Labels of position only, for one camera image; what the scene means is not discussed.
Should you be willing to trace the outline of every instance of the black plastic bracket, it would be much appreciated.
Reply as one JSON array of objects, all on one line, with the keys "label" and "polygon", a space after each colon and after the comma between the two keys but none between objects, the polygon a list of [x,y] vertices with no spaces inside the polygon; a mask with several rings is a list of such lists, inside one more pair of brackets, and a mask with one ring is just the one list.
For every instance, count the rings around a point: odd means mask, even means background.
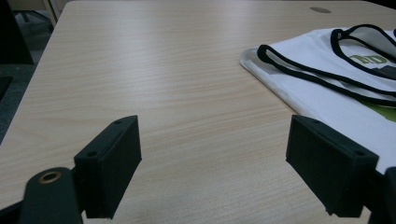
[{"label": "black plastic bracket", "polygon": [[141,160],[137,116],[118,119],[76,155],[72,170],[33,176],[23,201],[0,210],[0,223],[82,223],[82,211],[113,218]]},{"label": "black plastic bracket", "polygon": [[291,118],[286,161],[326,207],[339,217],[359,217],[363,206],[371,223],[396,223],[396,175],[375,170],[379,157],[326,124]]}]

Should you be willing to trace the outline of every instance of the black trim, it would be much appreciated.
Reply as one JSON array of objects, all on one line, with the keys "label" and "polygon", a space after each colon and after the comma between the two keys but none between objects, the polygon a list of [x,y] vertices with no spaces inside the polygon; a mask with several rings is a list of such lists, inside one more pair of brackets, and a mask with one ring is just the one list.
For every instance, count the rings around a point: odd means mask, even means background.
[{"label": "black trim", "polygon": [[374,46],[371,46],[370,44],[366,43],[364,40],[361,40],[361,39],[358,39],[358,38],[356,38],[354,36],[351,36],[351,34],[353,32],[355,32],[357,29],[362,28],[362,27],[364,27],[364,28],[372,28],[372,29],[378,31],[381,35],[383,35],[390,42],[391,45],[394,46],[394,48],[396,48],[396,42],[390,36],[388,36],[387,33],[385,33],[381,28],[379,28],[377,26],[374,26],[374,25],[371,25],[371,24],[363,24],[363,25],[354,26],[354,27],[352,27],[352,28],[350,28],[348,30],[345,30],[345,31],[343,31],[341,29],[333,30],[332,34],[331,34],[332,51],[338,57],[344,59],[345,61],[347,61],[351,65],[359,68],[360,70],[362,70],[362,71],[364,71],[366,73],[369,73],[369,74],[372,74],[372,75],[378,76],[378,77],[383,77],[383,78],[387,78],[387,79],[391,79],[391,80],[396,80],[395,77],[387,76],[386,74],[383,74],[383,73],[381,73],[379,71],[375,71],[375,70],[367,68],[367,67],[365,67],[365,66],[363,66],[363,65],[361,65],[359,63],[356,63],[355,61],[353,61],[352,59],[347,57],[344,54],[344,52],[341,50],[339,41],[343,40],[343,39],[352,39],[352,40],[358,41],[359,43],[363,44],[368,49],[371,49],[371,50],[375,51],[376,53],[380,54],[381,56],[383,56],[383,57],[385,57],[387,59],[390,59],[393,62],[396,62],[396,58],[391,56],[390,54],[388,54],[388,53],[386,53],[386,52],[384,52],[384,51],[382,51],[380,49],[377,49]]},{"label": "black trim", "polygon": [[368,96],[364,96],[364,95],[360,95],[354,91],[349,91],[347,89],[335,86],[319,77],[314,77],[311,75],[308,75],[306,73],[303,72],[298,72],[295,70],[291,70],[283,65],[280,65],[279,63],[276,63],[273,59],[271,59],[268,55],[267,55],[267,51],[271,51],[272,53],[275,54],[276,57],[278,57],[280,60],[284,61],[285,63],[288,63],[292,66],[304,69],[307,72],[311,72],[311,73],[316,73],[318,75],[322,75],[325,77],[330,77],[339,81],[343,81],[345,83],[366,89],[368,91],[374,91],[377,93],[381,93],[381,94],[386,94],[386,95],[391,95],[391,96],[395,96],[395,92],[394,91],[382,91],[382,90],[378,90],[376,88],[367,86],[365,84],[359,83],[356,80],[350,79],[348,77],[342,77],[342,76],[338,76],[332,73],[328,73],[328,72],[324,72],[324,71],[320,71],[318,69],[315,68],[311,68],[308,66],[305,66],[303,64],[299,64],[297,62],[294,62],[286,57],[284,57],[283,55],[281,55],[279,52],[277,52],[276,50],[274,50],[273,48],[271,48],[268,45],[261,45],[259,47],[259,49],[257,50],[257,55],[259,57],[260,60],[262,60],[264,63],[269,63],[271,65],[273,65],[276,69],[278,69],[279,71],[285,73],[286,75],[292,76],[292,77],[297,77],[300,79],[304,79],[307,81],[311,81],[311,82],[315,82],[323,87],[329,88],[333,91],[338,91],[340,93],[343,93],[344,95],[347,95],[349,97],[352,97],[354,99],[357,100],[362,100],[368,103],[372,103],[372,104],[376,104],[376,105],[385,105],[385,106],[396,106],[396,102],[395,101],[389,101],[389,100],[383,100],[383,99],[376,99],[376,98],[372,98],[372,97],[368,97]]}]

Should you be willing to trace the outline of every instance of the floor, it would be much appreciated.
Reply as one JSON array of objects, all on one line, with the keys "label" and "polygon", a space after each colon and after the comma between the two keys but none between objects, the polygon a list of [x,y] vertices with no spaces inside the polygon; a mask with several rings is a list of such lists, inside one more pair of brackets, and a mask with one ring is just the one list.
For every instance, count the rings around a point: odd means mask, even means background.
[{"label": "floor", "polygon": [[[38,12],[48,16],[46,11]],[[29,85],[41,55],[50,40],[52,30],[50,22],[30,15],[27,17],[29,21],[25,21],[22,14],[15,16],[35,64],[0,64],[0,77],[13,78],[4,98],[0,102],[0,144],[18,109],[21,98]]]}]

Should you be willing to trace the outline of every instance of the wood grain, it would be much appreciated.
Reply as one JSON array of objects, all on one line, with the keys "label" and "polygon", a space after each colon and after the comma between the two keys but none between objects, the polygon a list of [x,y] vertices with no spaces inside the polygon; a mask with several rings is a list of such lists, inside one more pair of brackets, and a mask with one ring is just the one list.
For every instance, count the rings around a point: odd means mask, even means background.
[{"label": "wood grain", "polygon": [[395,21],[360,1],[69,3],[0,147],[0,207],[136,114],[143,160],[114,220],[86,223],[365,223],[366,210],[329,217],[285,162],[294,112],[238,59],[313,29]]}]

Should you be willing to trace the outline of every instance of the printed logo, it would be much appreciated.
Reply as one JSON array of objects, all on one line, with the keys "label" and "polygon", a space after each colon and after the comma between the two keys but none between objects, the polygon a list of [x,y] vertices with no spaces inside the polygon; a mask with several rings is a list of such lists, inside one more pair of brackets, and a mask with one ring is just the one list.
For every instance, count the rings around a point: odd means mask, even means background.
[{"label": "printed logo", "polygon": [[362,64],[385,64],[387,65],[382,66],[381,68],[371,68],[372,70],[381,73],[385,77],[389,79],[396,80],[396,67],[389,65],[389,63],[395,64],[392,60],[384,58],[379,55],[369,55],[369,56],[360,56],[360,55],[352,55],[349,57],[350,59],[354,60],[355,62],[362,63]]}]

